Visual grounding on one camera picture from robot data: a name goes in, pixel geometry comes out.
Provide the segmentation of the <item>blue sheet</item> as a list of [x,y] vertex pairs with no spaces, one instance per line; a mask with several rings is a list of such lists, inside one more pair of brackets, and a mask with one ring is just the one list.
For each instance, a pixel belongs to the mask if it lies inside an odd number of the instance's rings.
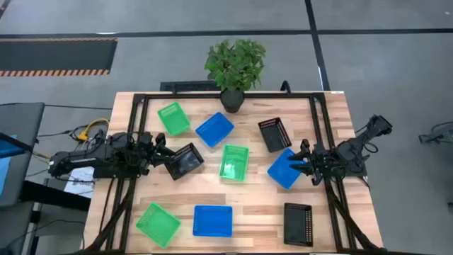
[[0,195],[3,193],[11,158],[21,152],[22,150],[14,144],[0,140]]

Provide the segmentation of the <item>black perforated strip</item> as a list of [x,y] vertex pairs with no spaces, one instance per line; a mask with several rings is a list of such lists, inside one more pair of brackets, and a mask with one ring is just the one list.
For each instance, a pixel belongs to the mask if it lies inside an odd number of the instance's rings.
[[214,81],[166,81],[160,83],[160,91],[219,91]]

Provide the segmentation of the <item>blue plastic basket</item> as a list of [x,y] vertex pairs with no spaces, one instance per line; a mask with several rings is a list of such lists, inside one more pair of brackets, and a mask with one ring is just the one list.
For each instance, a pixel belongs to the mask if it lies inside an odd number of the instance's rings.
[[232,237],[233,208],[229,205],[196,205],[193,217],[196,237]]
[[222,113],[217,112],[201,124],[195,133],[208,147],[215,147],[234,129],[231,123]]
[[294,155],[290,148],[286,148],[268,169],[268,175],[285,189],[290,189],[299,178],[301,172],[290,167],[291,164],[306,164],[302,161],[292,161],[288,158]]

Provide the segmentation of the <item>green leafy plant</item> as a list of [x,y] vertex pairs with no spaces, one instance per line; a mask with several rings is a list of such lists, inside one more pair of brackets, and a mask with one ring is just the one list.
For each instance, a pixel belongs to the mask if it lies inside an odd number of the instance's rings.
[[257,41],[223,40],[210,46],[204,69],[220,91],[249,91],[261,85],[266,49]]

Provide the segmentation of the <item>white printed paper sheet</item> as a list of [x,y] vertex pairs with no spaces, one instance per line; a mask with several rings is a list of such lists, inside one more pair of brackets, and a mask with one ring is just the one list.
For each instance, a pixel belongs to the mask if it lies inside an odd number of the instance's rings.
[[90,166],[73,170],[67,178],[64,192],[92,198],[95,182],[93,172],[94,168]]

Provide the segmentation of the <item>black floor beam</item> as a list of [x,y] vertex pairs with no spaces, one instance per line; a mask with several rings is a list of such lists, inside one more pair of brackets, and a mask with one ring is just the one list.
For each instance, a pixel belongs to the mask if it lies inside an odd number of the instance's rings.
[[47,187],[43,184],[24,181],[19,195],[21,202],[36,202],[47,205],[56,205],[80,211],[88,211],[91,199],[73,193]]

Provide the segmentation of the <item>green plastic basket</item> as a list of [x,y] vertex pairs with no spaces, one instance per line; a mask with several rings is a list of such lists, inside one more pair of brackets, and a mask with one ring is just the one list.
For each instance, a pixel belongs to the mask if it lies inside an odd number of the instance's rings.
[[178,102],[158,110],[157,113],[169,135],[176,136],[190,129],[190,121]]
[[219,176],[223,179],[245,181],[248,159],[249,148],[226,144],[222,154]]
[[162,249],[166,249],[181,226],[180,220],[157,203],[151,203],[136,228]]

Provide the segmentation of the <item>black plastic basket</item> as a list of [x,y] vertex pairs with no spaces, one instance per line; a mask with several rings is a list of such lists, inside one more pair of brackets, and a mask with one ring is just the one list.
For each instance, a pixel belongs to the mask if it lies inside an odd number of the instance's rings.
[[285,203],[284,243],[295,246],[313,246],[313,220],[310,205]]
[[279,117],[259,122],[258,127],[269,152],[291,147],[289,135]]
[[166,162],[166,167],[171,178],[176,181],[188,174],[192,170],[198,168],[204,163],[204,159],[198,152],[193,143],[187,144],[180,148],[171,156],[170,162]]

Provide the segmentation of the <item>black plant pot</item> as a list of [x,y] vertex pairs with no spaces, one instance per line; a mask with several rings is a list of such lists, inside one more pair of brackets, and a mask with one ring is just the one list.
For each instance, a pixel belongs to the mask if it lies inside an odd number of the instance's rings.
[[245,99],[245,93],[242,91],[225,90],[220,93],[220,101],[228,113],[239,111]]

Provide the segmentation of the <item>black metal table frame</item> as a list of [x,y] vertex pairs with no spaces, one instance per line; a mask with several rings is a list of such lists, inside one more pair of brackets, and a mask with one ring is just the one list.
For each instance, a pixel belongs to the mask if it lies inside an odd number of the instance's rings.
[[[136,227],[152,203],[180,220],[180,228],[167,247],[175,253],[297,252],[298,246],[283,242],[285,203],[311,205],[314,251],[333,251],[335,242],[323,185],[314,186],[300,176],[285,189],[268,175],[277,159],[269,152],[258,127],[279,118],[299,151],[302,140],[311,144],[333,137],[335,143],[354,135],[345,94],[325,93],[326,105],[283,92],[217,93],[201,98],[183,94],[177,102],[190,120],[190,129],[166,138],[171,149],[193,143],[204,161],[201,167],[173,180],[164,166],[137,180],[127,247],[129,253],[159,253],[161,247]],[[230,205],[233,208],[231,237],[196,237],[192,233],[196,205]]]

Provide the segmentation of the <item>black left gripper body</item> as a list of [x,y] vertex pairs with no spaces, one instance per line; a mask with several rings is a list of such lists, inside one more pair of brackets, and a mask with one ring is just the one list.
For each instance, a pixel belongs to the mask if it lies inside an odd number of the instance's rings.
[[137,154],[139,172],[141,175],[149,174],[149,165],[156,151],[156,143],[153,142],[153,135],[150,132],[143,132],[137,137]]

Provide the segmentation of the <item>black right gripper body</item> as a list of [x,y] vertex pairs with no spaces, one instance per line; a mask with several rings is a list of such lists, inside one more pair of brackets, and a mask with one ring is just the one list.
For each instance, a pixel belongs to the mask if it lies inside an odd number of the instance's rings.
[[313,168],[313,177],[322,178],[323,176],[331,176],[333,168],[333,157],[322,144],[315,144],[311,152],[310,163]]

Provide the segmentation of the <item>black hazard-striped floor mat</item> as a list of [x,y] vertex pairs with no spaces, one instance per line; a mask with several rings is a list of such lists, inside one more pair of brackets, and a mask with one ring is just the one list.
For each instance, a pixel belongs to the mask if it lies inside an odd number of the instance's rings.
[[117,38],[0,39],[0,77],[107,75],[117,43]]

